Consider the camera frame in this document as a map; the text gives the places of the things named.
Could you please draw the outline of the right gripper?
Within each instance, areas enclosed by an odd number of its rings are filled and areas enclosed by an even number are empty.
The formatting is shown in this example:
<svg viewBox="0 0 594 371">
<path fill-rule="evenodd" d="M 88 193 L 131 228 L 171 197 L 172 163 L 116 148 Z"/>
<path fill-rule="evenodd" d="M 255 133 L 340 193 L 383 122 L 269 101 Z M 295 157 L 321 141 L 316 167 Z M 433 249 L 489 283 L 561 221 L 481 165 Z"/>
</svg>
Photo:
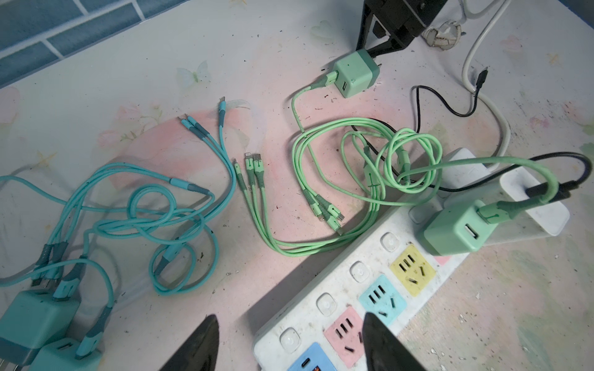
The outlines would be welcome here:
<svg viewBox="0 0 594 371">
<path fill-rule="evenodd" d="M 368 50 L 370 55 L 407 48 L 441 12 L 446 0 L 365 0 L 356 50 L 364 49 L 370 32 L 388 40 Z"/>
</svg>

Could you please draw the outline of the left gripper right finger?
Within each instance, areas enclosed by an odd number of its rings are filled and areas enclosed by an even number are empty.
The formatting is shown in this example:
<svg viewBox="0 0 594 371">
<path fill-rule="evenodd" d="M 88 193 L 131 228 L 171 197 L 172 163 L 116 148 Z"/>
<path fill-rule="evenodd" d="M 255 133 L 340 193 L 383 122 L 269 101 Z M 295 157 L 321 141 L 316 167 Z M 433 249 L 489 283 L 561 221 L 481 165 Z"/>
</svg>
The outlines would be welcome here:
<svg viewBox="0 0 594 371">
<path fill-rule="evenodd" d="M 366 313 L 362 336 L 369 371 L 426 371 L 374 313 Z"/>
</svg>

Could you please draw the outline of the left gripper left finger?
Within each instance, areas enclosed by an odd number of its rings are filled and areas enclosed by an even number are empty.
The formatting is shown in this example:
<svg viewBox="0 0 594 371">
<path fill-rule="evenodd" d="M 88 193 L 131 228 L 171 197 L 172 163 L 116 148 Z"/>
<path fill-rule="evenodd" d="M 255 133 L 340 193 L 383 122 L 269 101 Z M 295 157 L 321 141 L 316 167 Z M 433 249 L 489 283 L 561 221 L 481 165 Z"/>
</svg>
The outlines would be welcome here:
<svg viewBox="0 0 594 371">
<path fill-rule="evenodd" d="M 160 370 L 215 370 L 219 344 L 219 322 L 208 315 Z"/>
</svg>

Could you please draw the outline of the green charger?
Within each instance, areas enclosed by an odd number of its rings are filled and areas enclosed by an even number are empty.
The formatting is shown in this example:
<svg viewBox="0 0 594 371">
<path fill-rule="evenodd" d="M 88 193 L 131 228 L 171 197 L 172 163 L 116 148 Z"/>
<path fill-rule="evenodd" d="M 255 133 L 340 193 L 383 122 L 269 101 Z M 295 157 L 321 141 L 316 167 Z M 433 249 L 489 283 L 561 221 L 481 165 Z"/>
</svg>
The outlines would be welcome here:
<svg viewBox="0 0 594 371">
<path fill-rule="evenodd" d="M 416 238 L 434 256 L 477 252 L 497 228 L 479 215 L 484 206 L 479 199 L 450 205 L 434 214 Z"/>
<path fill-rule="evenodd" d="M 372 87 L 379 74 L 380 67 L 368 51 L 360 49 L 334 63 L 324 85 L 335 85 L 344 98 L 350 98 Z"/>
</svg>

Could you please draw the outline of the white power strip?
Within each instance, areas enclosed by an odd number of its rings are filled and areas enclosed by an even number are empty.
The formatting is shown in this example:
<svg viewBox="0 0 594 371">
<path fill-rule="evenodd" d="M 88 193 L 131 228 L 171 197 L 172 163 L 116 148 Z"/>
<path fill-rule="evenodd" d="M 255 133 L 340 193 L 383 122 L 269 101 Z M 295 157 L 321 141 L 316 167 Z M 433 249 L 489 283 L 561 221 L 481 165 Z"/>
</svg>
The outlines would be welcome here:
<svg viewBox="0 0 594 371">
<path fill-rule="evenodd" d="M 487 176 L 484 165 L 460 165 L 471 157 L 465 148 L 448 154 L 441 193 L 417 207 L 405 196 L 257 332 L 263 370 L 366 369 L 365 315 L 398 334 L 464 260 L 430 254 L 417 235 L 450 196 Z"/>
</svg>

